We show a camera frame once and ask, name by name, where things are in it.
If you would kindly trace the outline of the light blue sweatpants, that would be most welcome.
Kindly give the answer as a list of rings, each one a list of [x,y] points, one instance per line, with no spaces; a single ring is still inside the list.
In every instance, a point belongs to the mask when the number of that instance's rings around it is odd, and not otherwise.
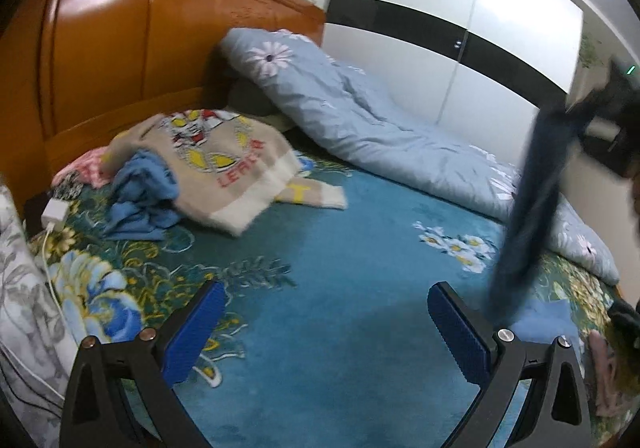
[[[570,301],[531,299],[521,308],[509,329],[525,342],[550,344],[558,336],[570,341],[576,358],[582,362],[582,346],[577,326],[572,320]]]

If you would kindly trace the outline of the dark blue garment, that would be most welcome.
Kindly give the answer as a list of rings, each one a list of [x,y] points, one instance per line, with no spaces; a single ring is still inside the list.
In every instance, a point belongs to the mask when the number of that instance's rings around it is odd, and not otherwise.
[[[577,107],[538,113],[485,299],[485,316],[498,328],[512,323],[533,286],[559,205],[568,149],[592,118]]]

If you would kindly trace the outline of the grey floral pillow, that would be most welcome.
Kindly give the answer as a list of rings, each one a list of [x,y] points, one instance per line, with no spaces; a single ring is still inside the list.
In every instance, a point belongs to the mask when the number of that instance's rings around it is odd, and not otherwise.
[[[57,447],[76,344],[1,187],[1,400],[37,447]]]

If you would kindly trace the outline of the white wardrobe with black band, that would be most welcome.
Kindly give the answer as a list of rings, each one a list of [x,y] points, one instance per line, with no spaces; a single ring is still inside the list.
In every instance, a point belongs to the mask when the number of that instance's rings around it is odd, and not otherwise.
[[[583,20],[571,0],[329,0],[323,46],[414,118],[519,163],[537,112],[570,93]]]

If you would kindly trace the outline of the blue crumpled cloth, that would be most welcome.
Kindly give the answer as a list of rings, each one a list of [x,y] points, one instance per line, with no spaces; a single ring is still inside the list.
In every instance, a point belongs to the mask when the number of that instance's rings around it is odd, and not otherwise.
[[[116,173],[106,215],[108,240],[162,241],[181,220],[175,209],[179,187],[160,156],[139,149]]]

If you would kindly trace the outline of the teal floral bed blanket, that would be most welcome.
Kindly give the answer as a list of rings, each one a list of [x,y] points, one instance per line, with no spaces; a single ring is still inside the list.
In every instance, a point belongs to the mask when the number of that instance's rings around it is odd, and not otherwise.
[[[215,447],[438,447],[477,389],[427,292],[444,280],[480,303],[503,229],[294,145],[311,179],[345,190],[345,210],[275,203],[238,238],[183,221],[161,241],[111,241],[107,190],[85,188],[36,255],[76,328],[110,340],[163,324],[206,280],[226,286],[224,317],[176,388]]]

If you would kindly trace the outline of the pink checked cloth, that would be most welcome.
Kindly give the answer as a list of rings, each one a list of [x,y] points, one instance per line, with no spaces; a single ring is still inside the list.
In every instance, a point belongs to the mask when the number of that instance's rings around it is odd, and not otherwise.
[[[101,160],[106,151],[107,147],[103,146],[93,148],[79,156],[53,176],[51,187],[57,187],[71,174],[76,174],[79,182],[91,185],[94,189],[110,184],[111,175],[101,170]]]

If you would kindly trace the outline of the beige cartoon knit sweater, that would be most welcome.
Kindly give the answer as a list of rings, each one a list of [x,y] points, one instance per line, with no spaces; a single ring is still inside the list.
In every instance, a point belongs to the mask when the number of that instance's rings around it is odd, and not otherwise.
[[[177,210],[238,237],[273,202],[344,210],[344,189],[303,175],[303,164],[271,125],[217,109],[152,116],[116,135],[101,158],[115,177],[136,153],[154,153],[174,175]]]

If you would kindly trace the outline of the light blue floral quilt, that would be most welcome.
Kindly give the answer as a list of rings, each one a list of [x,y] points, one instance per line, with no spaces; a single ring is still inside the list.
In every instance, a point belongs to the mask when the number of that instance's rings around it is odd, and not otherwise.
[[[220,52],[331,155],[506,223],[520,169],[414,118],[362,69],[285,29],[232,28]]]

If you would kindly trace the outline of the orange wooden headboard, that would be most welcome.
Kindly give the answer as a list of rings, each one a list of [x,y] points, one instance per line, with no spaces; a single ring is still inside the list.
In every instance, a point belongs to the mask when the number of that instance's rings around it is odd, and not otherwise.
[[[322,39],[307,0],[22,0],[1,34],[1,176],[18,207],[157,112],[219,107],[233,27]]]

